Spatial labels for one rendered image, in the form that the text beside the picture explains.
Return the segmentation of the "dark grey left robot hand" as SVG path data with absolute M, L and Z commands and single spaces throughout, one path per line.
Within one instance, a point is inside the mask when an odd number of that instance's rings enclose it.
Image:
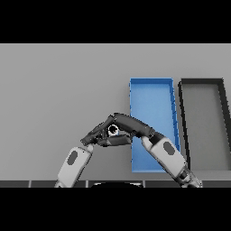
M 84 146 L 89 144 L 97 144 L 99 141 L 106 139 L 108 137 L 107 128 L 113 123 L 114 119 L 110 116 L 105 122 L 97 125 L 93 130 L 91 130 L 84 138 L 80 141 Z

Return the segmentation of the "blue bin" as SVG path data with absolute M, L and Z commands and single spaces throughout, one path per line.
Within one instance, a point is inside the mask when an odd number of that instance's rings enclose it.
M 172 78 L 130 78 L 130 116 L 164 134 L 180 150 L 177 109 Z M 161 165 L 134 137 L 132 172 L 163 172 Z

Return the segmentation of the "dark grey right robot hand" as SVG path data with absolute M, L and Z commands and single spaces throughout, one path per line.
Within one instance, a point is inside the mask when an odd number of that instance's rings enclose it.
M 120 131 L 125 131 L 129 135 L 112 135 L 109 133 L 109 126 L 116 125 Z M 103 147 L 127 145 L 133 142 L 133 137 L 142 138 L 146 136 L 152 144 L 157 144 L 162 138 L 163 134 L 156 132 L 152 127 L 143 123 L 142 121 L 131 117 L 129 115 L 115 113 L 110 115 L 103 124 L 107 135 L 98 144 Z

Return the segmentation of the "dark grey bin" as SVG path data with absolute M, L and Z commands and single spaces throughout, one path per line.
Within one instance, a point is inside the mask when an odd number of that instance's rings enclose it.
M 223 79 L 181 79 L 180 110 L 188 166 L 231 171 L 231 117 Z

